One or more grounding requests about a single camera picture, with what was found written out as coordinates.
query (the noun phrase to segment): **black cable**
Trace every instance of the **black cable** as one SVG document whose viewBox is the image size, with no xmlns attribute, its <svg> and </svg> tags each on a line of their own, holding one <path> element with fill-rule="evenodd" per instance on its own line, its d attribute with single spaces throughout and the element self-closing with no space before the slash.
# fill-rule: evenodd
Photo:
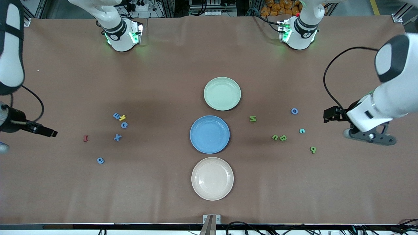
<svg viewBox="0 0 418 235">
<path fill-rule="evenodd" d="M 167 10 L 171 11 L 171 12 L 173 13 L 173 15 L 175 14 L 175 12 L 174 12 L 172 9 L 170 9 L 169 7 L 164 6 L 164 5 L 163 5 L 163 3 L 160 3 L 160 4 L 161 4 L 161 6 L 163 6 L 163 8 L 165 8 L 165 9 L 167 9 Z"/>
<path fill-rule="evenodd" d="M 309 232 L 309 233 L 312 233 L 312 235 L 322 235 L 321 230 L 318 230 L 318 231 L 319 231 L 319 233 L 315 232 L 315 230 L 314 230 L 314 231 L 312 231 L 312 230 L 305 230 L 305 231 L 307 231 L 307 232 Z"/>
<path fill-rule="evenodd" d="M 372 233 L 374 233 L 375 235 L 380 235 L 380 234 L 378 234 L 376 231 L 374 231 L 372 228 L 370 228 L 370 227 L 367 227 L 366 225 L 363 225 L 363 227 L 364 228 L 366 228 L 366 229 L 368 229 L 368 230 L 370 230 Z"/>
<path fill-rule="evenodd" d="M 125 6 L 125 5 L 123 5 L 123 7 L 125 8 L 126 12 L 128 12 L 129 19 L 130 19 L 130 20 L 132 20 L 133 18 L 132 18 L 132 16 L 130 15 L 130 12 L 128 11 L 128 9 L 126 8 L 126 6 Z"/>
<path fill-rule="evenodd" d="M 35 120 L 33 120 L 33 122 L 36 122 L 43 116 L 43 112 L 45 111 L 45 107 L 43 106 L 43 102 L 39 98 L 39 96 L 37 96 L 33 91 L 31 91 L 29 88 L 25 87 L 24 85 L 22 85 L 22 87 L 25 88 L 27 91 L 29 91 L 36 99 L 38 99 L 39 103 L 41 104 L 41 114 L 39 115 L 39 117 L 37 117 Z"/>
<path fill-rule="evenodd" d="M 294 229 L 296 229 L 296 228 L 295 228 L 295 227 L 293 227 L 293 228 L 291 228 L 291 229 L 287 230 L 286 232 L 284 232 L 282 235 L 286 235 L 286 233 L 288 233 L 288 232 L 290 232 L 291 230 L 294 230 Z"/>
<path fill-rule="evenodd" d="M 97 27 L 102 27 L 102 26 L 99 24 L 99 21 L 98 21 L 98 20 L 96 20 L 96 25 L 97 25 Z M 104 34 L 105 34 L 105 31 L 104 31 L 104 30 L 102 30 L 102 31 L 100 32 L 100 34 L 104 35 Z"/>
<path fill-rule="evenodd" d="M 328 15 L 332 15 L 332 13 L 334 13 L 335 9 L 337 8 L 339 3 L 335 3 L 334 7 L 331 9 L 330 12 L 328 12 Z"/>
<path fill-rule="evenodd" d="M 264 19 L 263 17 L 259 16 L 259 15 L 250 15 L 250 16 L 254 16 L 254 17 L 258 17 L 260 18 L 262 21 L 266 22 L 266 23 L 270 23 L 272 25 L 280 25 L 280 23 L 276 23 L 276 22 L 272 22 L 272 21 L 268 21 L 266 19 Z"/>
<path fill-rule="evenodd" d="M 364 226 L 364 225 L 361 227 L 361 229 L 363 230 L 363 234 L 362 235 L 368 235 L 367 231 L 364 228 L 367 229 L 367 227 Z"/>
<path fill-rule="evenodd" d="M 190 12 L 190 15 L 199 16 L 199 15 L 202 15 L 203 13 L 205 13 L 208 2 L 207 2 L 207 0 L 203 0 L 203 1 L 204 2 L 202 3 L 202 8 L 200 9 L 200 11 L 197 14 L 193 14 L 193 13 Z"/>
<path fill-rule="evenodd" d="M 406 221 L 406 222 L 404 222 L 402 224 L 399 224 L 399 225 L 407 225 L 407 224 L 409 224 L 411 222 L 414 222 L 414 221 L 418 221 L 418 219 L 408 220 L 408 221 Z"/>
<path fill-rule="evenodd" d="M 161 10 L 161 7 L 160 7 L 160 4 L 158 4 L 158 2 L 157 2 L 157 5 L 158 5 L 158 8 L 160 9 L 160 12 L 161 12 L 161 17 L 162 18 L 165 18 L 165 16 L 164 16 L 164 12 L 163 12 L 163 10 Z"/>
<path fill-rule="evenodd" d="M 101 234 L 102 234 L 102 230 L 104 230 L 104 235 L 106 235 L 106 234 L 107 234 L 107 230 L 106 230 L 106 229 L 104 229 L 104 228 L 101 228 L 101 229 L 100 229 L 100 231 L 99 231 L 99 234 L 97 234 L 97 235 L 101 235 Z"/>
<path fill-rule="evenodd" d="M 254 231 L 256 231 L 257 233 L 259 233 L 260 235 L 266 235 L 266 234 L 264 234 L 264 233 L 260 232 L 258 229 L 254 228 L 253 226 L 251 226 L 251 225 L 249 225 L 249 224 L 247 224 L 247 223 L 245 223 L 245 222 L 241 222 L 241 221 L 234 221 L 234 222 L 230 222 L 229 224 L 227 224 L 227 228 L 225 229 L 225 234 L 226 234 L 226 235 L 229 235 L 229 227 L 230 227 L 232 224 L 244 224 L 244 225 L 246 225 L 246 226 L 250 227 L 252 230 L 254 230 Z"/>
<path fill-rule="evenodd" d="M 326 82 L 325 82 L 325 77 L 326 77 L 326 73 L 328 72 L 329 67 L 331 66 L 331 64 L 338 58 L 340 57 L 342 54 L 346 53 L 347 51 L 353 50 L 353 49 L 364 49 L 364 50 L 371 50 L 371 51 L 378 51 L 379 49 L 377 48 L 372 48 L 372 47 L 365 47 L 365 46 L 355 46 L 355 47 L 350 47 L 347 50 L 344 50 L 343 52 L 341 52 L 340 54 L 338 54 L 336 57 L 334 57 L 334 59 L 331 60 L 331 62 L 328 64 L 328 66 L 326 67 L 325 71 L 324 71 L 324 88 L 326 90 L 326 92 L 328 93 L 328 95 L 331 97 L 331 99 L 333 101 L 335 101 L 337 103 L 337 105 L 340 107 L 341 111 L 344 113 L 344 118 L 347 116 L 344 108 L 342 107 L 342 105 L 338 102 L 338 100 L 336 100 L 334 98 L 333 95 L 331 95 L 331 92 L 329 92 L 328 87 L 326 86 Z"/>
<path fill-rule="evenodd" d="M 265 19 L 267 20 L 268 25 L 270 25 L 270 27 L 271 27 L 274 31 L 279 32 L 279 33 L 285 33 L 285 31 L 275 29 L 275 28 L 273 27 L 273 25 L 271 25 L 271 23 L 270 23 L 270 21 L 268 20 L 267 16 L 265 17 Z"/>
</svg>

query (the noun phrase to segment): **blue plate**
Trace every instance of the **blue plate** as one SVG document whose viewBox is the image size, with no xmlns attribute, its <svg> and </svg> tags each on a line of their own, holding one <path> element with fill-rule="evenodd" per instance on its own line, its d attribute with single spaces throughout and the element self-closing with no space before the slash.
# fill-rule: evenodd
<svg viewBox="0 0 418 235">
<path fill-rule="evenodd" d="M 229 142 L 228 125 L 219 117 L 203 116 L 191 126 L 190 141 L 202 153 L 217 153 Z"/>
</svg>

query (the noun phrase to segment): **robotic arm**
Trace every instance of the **robotic arm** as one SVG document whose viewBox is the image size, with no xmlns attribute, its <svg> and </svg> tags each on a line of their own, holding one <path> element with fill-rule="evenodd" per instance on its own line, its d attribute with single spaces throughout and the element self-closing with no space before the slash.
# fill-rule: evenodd
<svg viewBox="0 0 418 235">
<path fill-rule="evenodd" d="M 0 1 L 0 95 L 23 84 L 23 12 L 19 0 Z"/>
<path fill-rule="evenodd" d="M 303 9 L 299 15 L 284 20 L 283 25 L 278 25 L 279 38 L 291 48 L 296 50 L 306 49 L 315 40 L 317 28 L 325 15 L 322 3 L 339 3 L 345 0 L 301 0 Z"/>
<path fill-rule="evenodd" d="M 122 19 L 114 5 L 122 0 L 68 0 L 90 13 L 104 30 L 107 43 L 116 51 L 128 51 L 140 43 L 143 26 L 138 22 Z"/>
<path fill-rule="evenodd" d="M 389 122 L 418 111 L 418 33 L 391 38 L 375 57 L 375 69 L 382 83 L 354 102 L 348 109 L 338 106 L 324 111 L 324 122 L 349 121 L 343 135 L 350 139 L 381 145 L 394 145 L 396 138 L 386 134 Z"/>
<path fill-rule="evenodd" d="M 24 81 L 23 10 L 20 0 L 0 1 L 0 95 L 10 95 Z M 55 137 L 57 132 L 26 119 L 25 113 L 0 102 L 0 131 L 13 133 L 25 130 L 35 134 Z M 0 153 L 9 147 L 0 142 Z"/>
</svg>

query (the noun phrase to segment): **brown table cover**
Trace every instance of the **brown table cover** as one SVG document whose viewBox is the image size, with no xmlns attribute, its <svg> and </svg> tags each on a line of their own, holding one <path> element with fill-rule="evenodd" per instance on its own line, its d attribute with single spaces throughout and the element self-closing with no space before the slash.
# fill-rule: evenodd
<svg viewBox="0 0 418 235">
<path fill-rule="evenodd" d="M 107 45 L 94 20 L 34 19 L 25 29 L 25 85 L 45 104 L 39 123 L 59 133 L 0 133 L 11 147 L 0 156 L 0 223 L 194 223 L 208 213 L 257 223 L 417 217 L 417 115 L 391 122 L 389 133 L 398 138 L 391 147 L 345 139 L 348 123 L 322 120 L 335 105 L 322 84 L 325 67 L 349 47 L 379 48 L 403 33 L 390 16 L 325 17 L 303 51 L 281 44 L 268 24 L 251 17 L 138 21 L 146 29 L 143 45 L 125 53 Z M 344 107 L 379 85 L 374 56 L 351 51 L 330 68 L 327 84 Z M 215 77 L 240 85 L 233 110 L 205 103 L 204 86 Z M 14 107 L 28 119 L 40 112 L 24 89 Z M 126 115 L 128 128 L 115 112 Z M 204 115 L 229 126 L 220 153 L 191 145 L 190 127 Z M 288 139 L 273 141 L 274 134 Z M 191 185 L 194 166 L 209 156 L 226 160 L 235 176 L 229 195 L 214 202 Z"/>
</svg>

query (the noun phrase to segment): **green led light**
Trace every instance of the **green led light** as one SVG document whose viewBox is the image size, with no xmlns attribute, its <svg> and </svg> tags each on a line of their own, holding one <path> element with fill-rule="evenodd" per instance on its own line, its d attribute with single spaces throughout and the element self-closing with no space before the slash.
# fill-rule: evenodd
<svg viewBox="0 0 418 235">
<path fill-rule="evenodd" d="M 104 35 L 105 35 L 105 37 L 107 39 L 107 43 L 110 45 L 110 41 L 109 41 L 109 38 L 107 37 L 107 34 L 105 33 Z"/>
<path fill-rule="evenodd" d="M 290 35 L 292 34 L 292 29 L 289 29 L 284 35 L 283 35 L 283 41 L 287 42 L 289 40 Z"/>
<path fill-rule="evenodd" d="M 138 43 L 138 35 L 136 35 L 134 33 L 129 33 L 129 36 L 131 36 L 131 39 L 132 39 L 133 43 Z"/>
</svg>

